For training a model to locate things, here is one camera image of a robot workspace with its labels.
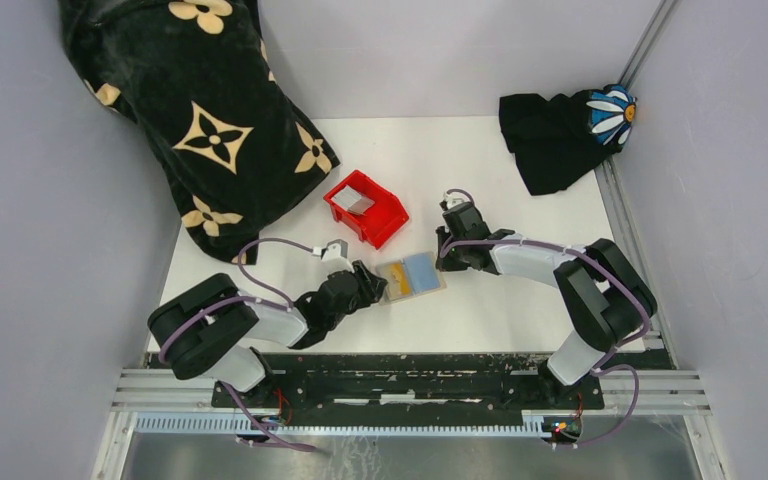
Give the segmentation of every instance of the beige flower print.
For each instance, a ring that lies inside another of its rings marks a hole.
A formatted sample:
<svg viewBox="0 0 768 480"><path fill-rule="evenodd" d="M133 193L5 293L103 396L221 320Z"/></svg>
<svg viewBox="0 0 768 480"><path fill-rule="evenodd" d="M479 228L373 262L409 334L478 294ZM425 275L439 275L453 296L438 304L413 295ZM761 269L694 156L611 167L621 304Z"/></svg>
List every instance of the beige flower print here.
<svg viewBox="0 0 768 480"><path fill-rule="evenodd" d="M116 103L116 100L119 98L119 95L122 93L118 88L114 87L109 83L105 83L104 85L100 86L98 90L92 88L92 85L90 85L90 82L88 82L87 80L84 80L84 85L87 86L90 92L92 92L92 94L95 95L95 98L97 98L98 101L101 102L101 104L104 105L105 107L110 107L111 105Z"/></svg>
<svg viewBox="0 0 768 480"><path fill-rule="evenodd" d="M307 172L314 165L321 168L325 173L330 172L331 160L325 156L325 150L322 148L322 142L325 140L321 138L314 140L298 122L296 122L296 127L299 129L299 137L302 139L302 143L308 148L308 151L302 155L302 159L299 160L299 164L296 166L296 173Z"/></svg>
<svg viewBox="0 0 768 480"><path fill-rule="evenodd" d="M207 33L222 33L225 22L220 17L231 15L231 4L226 0L183 0L170 2L169 11L181 20L196 19L196 23Z"/></svg>
<svg viewBox="0 0 768 480"><path fill-rule="evenodd" d="M205 233L211 237L219 236L219 225L233 225L240 223L240 220L243 219L242 215L237 215L236 213L213 212L206 203L202 202L195 195L193 195L193 203L196 205L196 210L181 217L181 221L187 228L201 225Z"/></svg>
<svg viewBox="0 0 768 480"><path fill-rule="evenodd" d="M269 58L266 56L266 44L263 43L263 40L260 41L260 55L263 57L263 61L266 62L266 66L269 66ZM272 74L272 69L269 69L269 81L274 82L275 81L275 75Z"/></svg>
<svg viewBox="0 0 768 480"><path fill-rule="evenodd" d="M196 102L193 121L184 138L174 147L189 150L222 165L236 175L237 154L254 127L238 127L214 117Z"/></svg>

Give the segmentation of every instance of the small card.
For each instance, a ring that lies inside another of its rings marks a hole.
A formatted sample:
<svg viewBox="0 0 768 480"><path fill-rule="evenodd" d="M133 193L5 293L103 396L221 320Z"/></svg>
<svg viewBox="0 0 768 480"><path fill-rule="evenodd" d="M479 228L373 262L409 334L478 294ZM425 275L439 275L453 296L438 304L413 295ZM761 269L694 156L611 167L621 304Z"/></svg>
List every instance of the small card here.
<svg viewBox="0 0 768 480"><path fill-rule="evenodd" d="M387 302L446 288L442 274L434 267L434 254L431 252L379 265L375 271L387 280L387 289L384 291Z"/></svg>

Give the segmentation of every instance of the white cable clip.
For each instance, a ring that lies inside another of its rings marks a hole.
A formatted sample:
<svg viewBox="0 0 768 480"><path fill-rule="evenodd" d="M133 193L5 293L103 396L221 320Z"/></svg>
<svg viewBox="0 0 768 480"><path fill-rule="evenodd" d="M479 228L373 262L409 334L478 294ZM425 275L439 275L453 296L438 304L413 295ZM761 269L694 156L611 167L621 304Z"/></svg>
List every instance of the white cable clip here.
<svg viewBox="0 0 768 480"><path fill-rule="evenodd" d="M446 210L450 210L454 206L464 203L463 198L456 197L450 193L443 194L443 201L446 203Z"/></svg>

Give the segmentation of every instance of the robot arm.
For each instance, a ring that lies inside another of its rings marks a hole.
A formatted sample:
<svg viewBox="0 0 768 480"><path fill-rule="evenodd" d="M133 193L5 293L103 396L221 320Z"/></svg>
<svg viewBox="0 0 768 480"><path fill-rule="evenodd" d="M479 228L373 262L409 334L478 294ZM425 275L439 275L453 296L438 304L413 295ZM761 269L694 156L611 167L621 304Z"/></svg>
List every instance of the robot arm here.
<svg viewBox="0 0 768 480"><path fill-rule="evenodd" d="M346 315L381 299L387 281L361 261L350 263L345 242L330 243L321 259L332 273L291 307L251 296L224 273L162 305L148 319L149 330L164 346L161 360L179 380L201 376L241 392L253 389L271 372L257 350L237 345L241 339L307 348L321 342Z"/></svg>
<svg viewBox="0 0 768 480"><path fill-rule="evenodd" d="M529 278L560 290L574 331L538 369L556 384L552 388L556 392L575 385L607 352L642 325L642 318L631 302L615 286L600 290L598 283L605 278L569 251L576 250L596 260L632 292L649 316L657 311L652 292L610 240L552 251L523 245L522 235L512 230L491 233L472 202L447 198L441 207L446 226L437 229L438 270L473 268L495 275ZM475 240L489 241L448 248L453 242Z"/></svg>

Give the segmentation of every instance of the black pillow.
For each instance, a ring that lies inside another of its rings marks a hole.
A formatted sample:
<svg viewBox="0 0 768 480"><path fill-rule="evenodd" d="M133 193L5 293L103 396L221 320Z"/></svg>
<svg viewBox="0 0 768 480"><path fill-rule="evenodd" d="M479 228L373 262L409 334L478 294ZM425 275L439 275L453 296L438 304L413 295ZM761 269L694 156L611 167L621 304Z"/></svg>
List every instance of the black pillow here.
<svg viewBox="0 0 768 480"><path fill-rule="evenodd" d="M339 165L275 83L256 0L60 7L69 60L102 104L143 130L187 231L208 255L238 261Z"/></svg>

